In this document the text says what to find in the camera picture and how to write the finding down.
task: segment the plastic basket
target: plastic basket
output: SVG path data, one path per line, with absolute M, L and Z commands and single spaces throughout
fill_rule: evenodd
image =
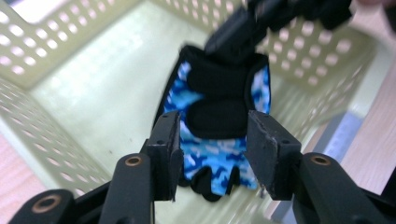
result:
M 149 137 L 182 44 L 202 46 L 238 4 L 71 0 L 29 24 L 0 1 L 1 133 L 49 189 L 78 196 L 106 183 L 116 161 Z M 270 56 L 272 115 L 304 147 L 340 115 L 365 117 L 391 58 L 383 44 L 352 27 L 331 33 L 301 20 L 269 35 L 258 50 Z M 356 127 L 344 121 L 329 125 L 321 139 L 330 143 L 340 128 L 353 137 Z M 269 202 L 239 188 L 208 203 L 178 188 L 175 203 L 156 203 L 156 219 L 263 223 Z

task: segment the perforated basket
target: perforated basket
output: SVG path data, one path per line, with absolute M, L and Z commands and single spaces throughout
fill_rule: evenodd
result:
M 96 188 L 149 137 L 183 43 L 202 46 L 239 4 L 71 0 L 30 24 L 0 1 L 1 133 L 49 189 L 78 196 Z M 347 148 L 391 58 L 384 45 L 352 27 L 331 33 L 302 20 L 269 35 L 258 51 L 270 56 L 272 115 L 304 147 L 328 124 L 317 148 L 325 152 L 334 142 Z M 207 203 L 179 188 L 175 203 L 156 203 L 156 219 L 263 223 L 270 201 L 260 196 L 239 188 Z

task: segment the laundry basket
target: laundry basket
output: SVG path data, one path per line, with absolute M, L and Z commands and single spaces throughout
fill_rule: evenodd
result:
M 149 137 L 180 47 L 202 46 L 239 4 L 70 0 L 30 24 L 0 1 L 0 132 L 49 189 L 78 196 L 106 183 L 116 161 Z M 270 34 L 258 51 L 270 57 L 271 113 L 304 147 L 335 119 L 320 139 L 334 138 L 340 127 L 353 137 L 356 127 L 339 118 L 364 119 L 391 58 L 354 28 L 331 33 L 303 20 Z M 237 188 L 208 203 L 178 188 L 175 203 L 156 203 L 156 219 L 263 223 L 267 199 Z

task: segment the blue camouflage fabric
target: blue camouflage fabric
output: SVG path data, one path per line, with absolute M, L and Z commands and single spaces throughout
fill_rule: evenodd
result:
M 257 188 L 255 175 L 248 160 L 243 155 L 246 150 L 246 137 L 234 139 L 203 139 L 194 136 L 186 125 L 186 113 L 194 102 L 204 98 L 201 93 L 192 91 L 187 84 L 191 70 L 189 62 L 181 63 L 177 77 L 163 104 L 163 113 L 180 111 L 180 147 L 184 151 L 184 177 L 191 180 L 203 167 L 212 169 L 211 190 L 224 195 L 230 174 L 234 167 L 239 168 L 240 184 L 248 189 Z M 258 111 L 270 111 L 269 68 L 266 65 L 259 70 L 251 84 L 251 96 Z

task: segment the light wood surface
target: light wood surface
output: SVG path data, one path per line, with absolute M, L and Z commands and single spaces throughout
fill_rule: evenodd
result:
M 379 9 L 363 10 L 353 23 L 387 41 L 396 48 Z M 342 165 L 363 188 L 380 193 L 396 165 L 396 66 L 390 70 L 375 104 Z M 0 134 L 0 224 L 7 223 L 20 206 L 44 186 Z

